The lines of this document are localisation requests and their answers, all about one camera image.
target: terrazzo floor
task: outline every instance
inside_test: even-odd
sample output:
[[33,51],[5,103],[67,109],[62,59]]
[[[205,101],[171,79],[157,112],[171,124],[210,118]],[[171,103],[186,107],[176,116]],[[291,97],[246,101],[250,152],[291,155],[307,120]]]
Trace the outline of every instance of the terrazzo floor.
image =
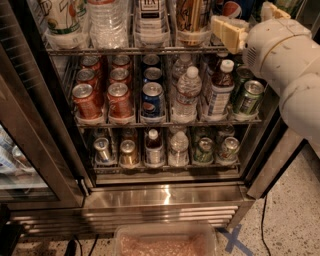
[[[267,196],[232,230],[216,230],[216,255],[320,255],[320,160],[306,145]],[[64,255],[67,237],[21,238],[14,256]],[[94,237],[79,237],[76,255],[90,255]],[[111,256],[113,239],[99,237],[92,256]]]

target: silver can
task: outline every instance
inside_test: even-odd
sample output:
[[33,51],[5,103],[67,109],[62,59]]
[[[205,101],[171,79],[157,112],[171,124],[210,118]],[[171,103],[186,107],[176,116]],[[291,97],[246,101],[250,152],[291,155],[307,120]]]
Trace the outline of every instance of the silver can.
[[98,138],[94,141],[93,146],[101,162],[108,163],[113,160],[111,144],[106,138]]

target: water bottle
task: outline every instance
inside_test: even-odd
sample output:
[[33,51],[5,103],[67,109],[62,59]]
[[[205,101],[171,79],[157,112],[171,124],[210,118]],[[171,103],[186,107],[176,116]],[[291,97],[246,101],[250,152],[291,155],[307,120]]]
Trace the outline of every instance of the water bottle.
[[189,162],[188,156],[189,140],[182,131],[174,134],[170,140],[168,164],[170,166],[186,166]]
[[177,91],[177,83],[179,78],[187,72],[188,67],[193,66],[191,59],[191,54],[182,53],[179,56],[179,59],[173,64],[172,67],[172,76],[171,76],[171,99],[173,100]]
[[196,107],[201,86],[202,82],[198,75],[198,69],[194,66],[189,67],[177,84],[172,113],[174,123],[189,123],[196,120]]
[[89,0],[91,30],[94,48],[114,49],[128,47],[128,37],[121,0]]

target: plastic bottle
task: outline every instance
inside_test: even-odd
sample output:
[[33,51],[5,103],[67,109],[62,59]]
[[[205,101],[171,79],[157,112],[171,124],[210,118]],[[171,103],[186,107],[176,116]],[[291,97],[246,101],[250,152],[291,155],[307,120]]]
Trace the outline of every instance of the plastic bottle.
[[194,64],[191,59],[191,54],[189,53],[180,54],[179,59],[173,64],[170,91],[171,99],[175,98],[179,78],[187,72],[188,67],[191,67],[193,65]]
[[156,129],[150,129],[146,137],[146,165],[160,167],[164,164],[162,138]]
[[125,20],[121,0],[101,3],[89,0],[91,29],[90,37],[94,48],[113,49],[128,46]]
[[226,115],[226,107],[234,88],[231,73],[233,66],[232,60],[223,60],[220,70],[212,76],[211,92],[206,95],[208,106],[205,108],[205,114],[209,117],[214,116],[214,120],[221,120]]
[[170,140],[170,151],[168,164],[171,166],[186,166],[189,162],[188,156],[189,140],[184,132],[179,131]]
[[198,96],[202,82],[198,69],[191,66],[183,74],[177,84],[177,93],[173,102],[172,121],[174,123],[189,123],[197,117]]

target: plastic tray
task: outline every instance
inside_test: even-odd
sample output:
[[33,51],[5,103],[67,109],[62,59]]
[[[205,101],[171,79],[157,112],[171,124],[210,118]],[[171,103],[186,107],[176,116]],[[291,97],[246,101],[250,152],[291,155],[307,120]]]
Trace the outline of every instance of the plastic tray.
[[125,225],[116,230],[115,238],[113,256],[216,255],[215,235],[206,223]]

